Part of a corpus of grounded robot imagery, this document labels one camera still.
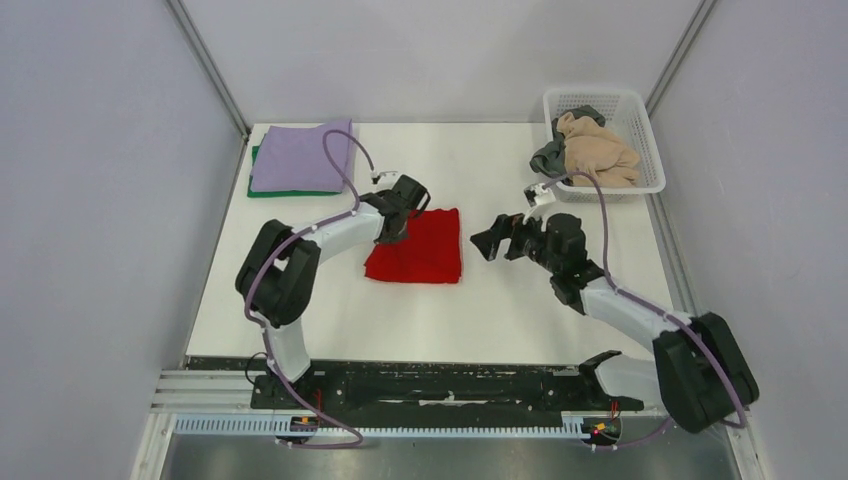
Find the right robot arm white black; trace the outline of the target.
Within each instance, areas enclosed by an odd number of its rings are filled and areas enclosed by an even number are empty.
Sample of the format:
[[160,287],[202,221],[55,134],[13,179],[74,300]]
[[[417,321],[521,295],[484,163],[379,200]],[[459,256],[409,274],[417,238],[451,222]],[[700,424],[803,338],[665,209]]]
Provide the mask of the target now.
[[690,433],[731,415],[743,427],[760,388],[726,320],[708,312],[691,316],[669,311],[620,286],[586,249],[579,218],[565,213],[547,219],[499,215],[471,243],[487,261],[504,247],[507,260],[528,259],[550,276],[555,297],[575,312],[600,320],[650,350],[650,361],[621,353],[585,362],[577,382],[580,400],[602,408],[615,397],[659,403]]

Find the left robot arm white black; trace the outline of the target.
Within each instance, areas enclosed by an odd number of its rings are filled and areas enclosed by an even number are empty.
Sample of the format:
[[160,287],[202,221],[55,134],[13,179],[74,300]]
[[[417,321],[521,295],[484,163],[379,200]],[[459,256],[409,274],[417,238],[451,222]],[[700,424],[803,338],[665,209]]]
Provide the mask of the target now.
[[354,247],[393,244],[408,235],[407,223],[429,205],[431,195],[417,180],[398,176],[388,189],[363,194],[351,209],[289,226],[272,219],[260,228],[235,280],[246,318],[260,327],[275,392],[290,407],[306,405],[314,381],[305,374],[311,357],[302,316],[319,266]]

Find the red t shirt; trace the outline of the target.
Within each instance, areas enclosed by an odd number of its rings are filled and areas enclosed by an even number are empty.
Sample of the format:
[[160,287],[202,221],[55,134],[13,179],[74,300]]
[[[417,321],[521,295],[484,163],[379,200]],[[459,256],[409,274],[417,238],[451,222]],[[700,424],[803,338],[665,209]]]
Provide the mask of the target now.
[[399,284],[457,284],[462,276],[460,212],[428,210],[410,217],[407,237],[378,244],[365,261],[365,277]]

